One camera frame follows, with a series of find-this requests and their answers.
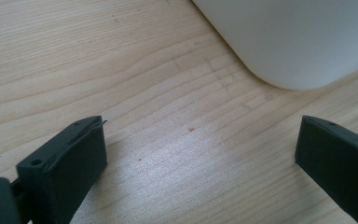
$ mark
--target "white object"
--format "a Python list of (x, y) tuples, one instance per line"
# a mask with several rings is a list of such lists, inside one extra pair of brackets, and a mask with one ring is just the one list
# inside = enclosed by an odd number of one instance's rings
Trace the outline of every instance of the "white object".
[(358, 70), (358, 0), (193, 0), (255, 75), (322, 87)]

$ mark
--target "wood grain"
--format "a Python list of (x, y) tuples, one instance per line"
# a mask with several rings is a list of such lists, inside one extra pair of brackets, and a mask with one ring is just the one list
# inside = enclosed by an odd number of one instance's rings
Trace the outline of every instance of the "wood grain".
[(187, 0), (0, 0), (0, 176), (98, 114), (109, 165), (72, 223), (354, 223), (294, 152), (304, 114), (358, 133), (358, 72), (270, 86)]

